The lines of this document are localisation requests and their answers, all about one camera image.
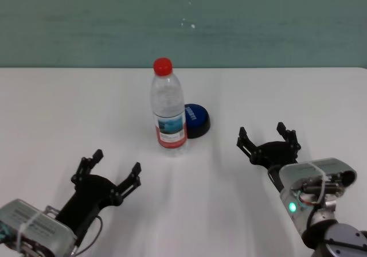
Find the blue lid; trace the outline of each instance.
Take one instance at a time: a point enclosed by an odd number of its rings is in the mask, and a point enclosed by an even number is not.
[[[188,138],[198,138],[210,129],[210,119],[207,110],[198,104],[186,104],[186,128]]]

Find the clear plastic bottle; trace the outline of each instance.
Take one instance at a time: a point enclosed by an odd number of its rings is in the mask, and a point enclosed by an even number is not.
[[[154,72],[150,100],[157,138],[165,153],[175,156],[185,151],[188,140],[184,94],[168,58],[157,59]]]

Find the teal wall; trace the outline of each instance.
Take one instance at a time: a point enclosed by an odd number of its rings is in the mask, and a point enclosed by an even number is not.
[[[0,0],[0,66],[150,67],[159,56],[367,67],[367,0]]]

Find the table surface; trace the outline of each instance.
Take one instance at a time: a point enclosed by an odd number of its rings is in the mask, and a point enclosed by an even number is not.
[[[61,208],[80,158],[118,183],[136,161],[142,186],[101,212],[89,257],[308,257],[267,178],[236,147],[240,126],[259,145],[295,129],[298,161],[336,157],[357,173],[338,201],[339,222],[367,229],[367,71],[361,68],[176,69],[187,103],[212,128],[188,152],[165,157],[150,109],[149,69],[0,69],[0,205],[21,198]],[[93,223],[84,243],[95,236]],[[18,256],[0,247],[0,256]]]

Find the red bottle cap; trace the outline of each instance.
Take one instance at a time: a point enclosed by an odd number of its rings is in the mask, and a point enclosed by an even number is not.
[[[161,57],[154,61],[153,68],[158,76],[170,75],[172,73],[172,62],[166,57]]]

